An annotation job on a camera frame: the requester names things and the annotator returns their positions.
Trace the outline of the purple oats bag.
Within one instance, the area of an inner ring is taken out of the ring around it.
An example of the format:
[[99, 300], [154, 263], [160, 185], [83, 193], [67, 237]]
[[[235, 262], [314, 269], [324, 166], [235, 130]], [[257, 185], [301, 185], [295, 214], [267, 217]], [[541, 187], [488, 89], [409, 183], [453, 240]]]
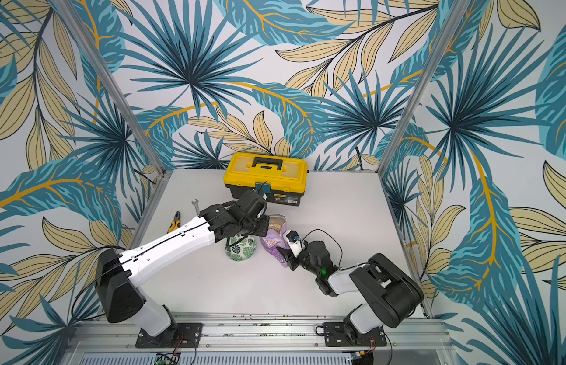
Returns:
[[269, 227], [266, 236], [260, 238], [263, 248], [284, 268], [288, 265], [283, 255], [278, 251], [278, 248], [290, 249], [286, 241], [287, 231], [286, 217], [281, 214], [273, 214], [269, 216]]

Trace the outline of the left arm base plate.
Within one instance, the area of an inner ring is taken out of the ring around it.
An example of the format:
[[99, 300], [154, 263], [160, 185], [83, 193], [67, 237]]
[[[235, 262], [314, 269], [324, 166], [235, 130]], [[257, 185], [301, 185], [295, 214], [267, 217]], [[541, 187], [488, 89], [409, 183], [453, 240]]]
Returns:
[[159, 336], [152, 337], [141, 330], [135, 343], [136, 348], [198, 348], [202, 336], [203, 324], [183, 322], [171, 325]]

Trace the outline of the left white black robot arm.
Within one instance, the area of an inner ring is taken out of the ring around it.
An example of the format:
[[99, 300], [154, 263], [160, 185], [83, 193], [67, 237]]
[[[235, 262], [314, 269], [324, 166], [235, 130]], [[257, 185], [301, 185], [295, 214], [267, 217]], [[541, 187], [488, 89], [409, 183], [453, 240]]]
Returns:
[[94, 287], [109, 323], [130, 322], [155, 347], [178, 342], [170, 310], [141, 290], [151, 277], [198, 249], [231, 237], [264, 237], [269, 229], [266, 194], [252, 189], [238, 200], [210, 205], [181, 228], [135, 249], [98, 257]]

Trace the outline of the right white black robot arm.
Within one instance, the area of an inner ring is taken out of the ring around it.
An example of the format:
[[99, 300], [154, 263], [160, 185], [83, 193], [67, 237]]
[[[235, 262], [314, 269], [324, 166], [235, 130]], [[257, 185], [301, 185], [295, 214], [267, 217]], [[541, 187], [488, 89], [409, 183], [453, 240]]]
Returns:
[[338, 329], [324, 324], [327, 333], [360, 345], [373, 338], [373, 331], [384, 326], [396, 328], [414, 313], [424, 300], [423, 290], [406, 273], [381, 253], [368, 261], [341, 269], [331, 260], [323, 241], [293, 243], [289, 249], [279, 247], [290, 270], [299, 267], [315, 275], [320, 291], [329, 297], [358, 293], [363, 304], [354, 308]]

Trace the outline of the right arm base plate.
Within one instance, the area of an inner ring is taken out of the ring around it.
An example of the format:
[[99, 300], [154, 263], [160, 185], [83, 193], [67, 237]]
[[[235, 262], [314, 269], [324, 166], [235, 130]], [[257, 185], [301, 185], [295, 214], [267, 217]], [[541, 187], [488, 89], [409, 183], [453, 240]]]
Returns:
[[316, 327], [315, 333], [319, 337], [324, 337], [329, 348], [375, 348], [387, 345], [386, 335], [381, 326], [362, 334], [347, 322], [324, 322]]

